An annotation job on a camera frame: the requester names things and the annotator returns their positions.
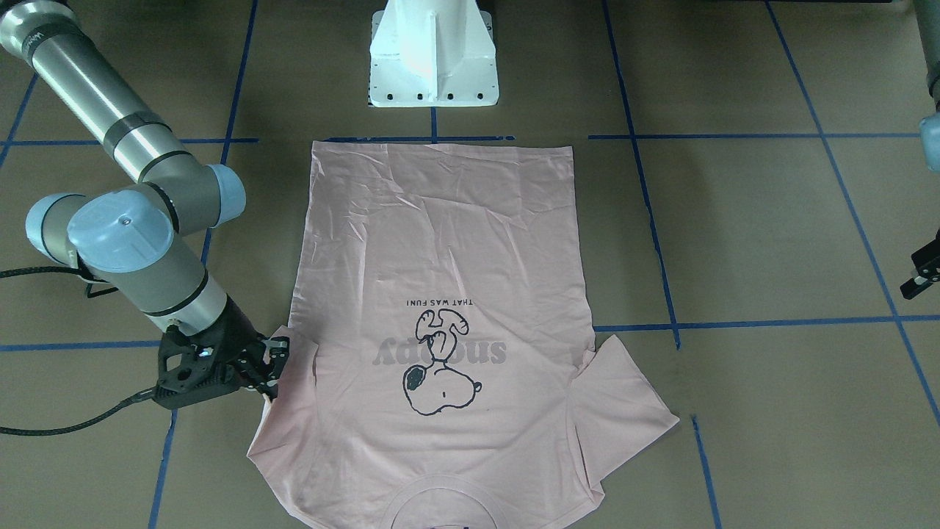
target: shirt neckline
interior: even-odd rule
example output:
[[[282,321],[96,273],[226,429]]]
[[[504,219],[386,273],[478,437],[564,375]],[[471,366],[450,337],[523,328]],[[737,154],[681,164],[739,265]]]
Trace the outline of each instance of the shirt neckline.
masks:
[[[499,504],[489,492],[479,485],[456,475],[449,474],[426,475],[399,489],[395,497],[392,498],[392,501],[388,503],[388,508],[385,510],[382,523],[379,527],[391,529],[395,518],[409,500],[421,492],[432,489],[449,489],[464,494],[475,500],[486,510],[497,528],[509,527],[506,515],[503,514],[502,509],[499,508]]]

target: floor tile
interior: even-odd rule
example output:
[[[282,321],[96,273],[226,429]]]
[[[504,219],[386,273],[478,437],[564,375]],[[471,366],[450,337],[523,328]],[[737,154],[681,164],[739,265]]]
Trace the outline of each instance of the floor tile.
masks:
[[[898,312],[940,313],[938,289],[907,300],[899,288],[911,279],[911,253],[931,242],[940,226],[940,177],[927,170],[920,139],[831,138],[829,143]]]
[[[497,2],[493,24],[499,103],[439,109],[441,135],[546,142],[627,132],[600,2]]]
[[[933,401],[940,399],[940,322],[905,323],[904,329],[920,364],[920,369],[931,389]]]
[[[689,417],[602,482],[601,506],[572,529],[711,527]]]
[[[821,141],[641,151],[681,322],[889,314]]]
[[[375,2],[264,2],[235,134],[266,141],[332,136],[429,136],[428,108],[368,106],[368,46]],[[286,60],[294,50],[296,60]]]
[[[619,0],[610,11],[639,134],[816,132],[762,2]]]
[[[773,5],[825,132],[910,133],[933,114],[911,2]]]
[[[180,409],[159,527],[306,527],[245,456],[261,407],[242,390]]]
[[[209,270],[258,332],[287,325],[309,197],[310,141],[234,145],[245,211],[212,232]]]
[[[724,526],[928,527],[937,423],[892,324],[684,333]]]
[[[594,325],[668,323],[650,217],[630,144],[576,142],[574,183]]]
[[[2,425],[59,428],[156,380],[148,349],[0,353]],[[146,527],[169,412],[152,402],[51,437],[0,439],[4,527]]]
[[[26,63],[6,51],[0,54],[0,69],[4,72],[4,75],[0,77],[0,89],[7,94],[7,101],[0,104],[0,138],[6,141],[7,134],[20,110],[20,102],[29,87],[30,73]]]

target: black cable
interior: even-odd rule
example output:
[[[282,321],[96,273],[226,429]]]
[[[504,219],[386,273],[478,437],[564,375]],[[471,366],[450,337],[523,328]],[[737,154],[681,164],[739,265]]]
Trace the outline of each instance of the black cable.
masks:
[[[85,297],[91,299],[93,297],[104,296],[106,294],[111,294],[112,292],[117,292],[117,288],[108,288],[100,290],[98,292],[91,292],[92,283],[107,283],[107,281],[101,281],[95,279],[95,276],[92,275],[90,271],[86,268],[69,268],[67,266],[30,266],[28,268],[15,268],[13,270],[4,270],[0,271],[0,280],[5,278],[15,278],[17,276],[28,276],[30,274],[49,274],[49,273],[58,273],[58,274],[72,274],[75,276],[80,276],[83,280],[89,281],[88,286],[85,288]]]
[[[145,400],[150,400],[153,398],[154,388],[147,388],[144,391],[134,393],[133,395],[127,397],[126,399],[117,403],[117,406],[107,410],[105,413],[102,413],[94,419],[89,419],[78,425],[68,426],[65,428],[55,428],[51,430],[23,430],[20,428],[7,428],[5,426],[0,426],[0,434],[7,435],[20,435],[20,436],[45,436],[45,435],[60,435],[68,434],[82,428],[87,428],[91,425],[100,423],[101,421],[107,419],[108,417],[114,415],[118,411],[127,408],[131,404],[136,404],[138,402],[144,402]]]
[[[91,275],[91,272],[87,270],[82,270],[80,268],[69,268],[67,266],[30,266],[28,268],[16,268],[13,270],[4,270],[0,272],[0,280],[5,278],[15,278],[16,276],[28,276],[30,274],[49,274],[49,273],[58,273],[58,274],[73,274],[76,276],[81,276],[83,279],[94,281],[94,276]]]

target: snoopy print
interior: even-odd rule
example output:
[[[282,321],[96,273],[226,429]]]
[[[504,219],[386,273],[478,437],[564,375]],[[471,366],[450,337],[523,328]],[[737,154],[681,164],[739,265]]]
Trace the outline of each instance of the snoopy print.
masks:
[[[433,415],[444,408],[470,406],[483,387],[447,365],[458,337],[470,332],[467,320],[450,309],[424,311],[417,318],[415,338],[431,352],[431,365],[415,364],[405,370],[402,386],[414,411]]]

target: black bracket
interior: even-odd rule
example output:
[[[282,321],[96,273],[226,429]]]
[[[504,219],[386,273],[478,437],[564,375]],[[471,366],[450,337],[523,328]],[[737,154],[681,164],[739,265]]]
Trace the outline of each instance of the black bracket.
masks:
[[[901,285],[904,299],[915,296],[940,281],[940,232],[926,246],[911,254],[914,262],[914,277]]]
[[[186,336],[170,325],[157,351],[157,388],[153,400],[177,409],[239,388],[277,398],[277,379],[290,355],[290,339],[257,334],[231,299],[208,329]],[[179,364],[169,368],[171,359]]]

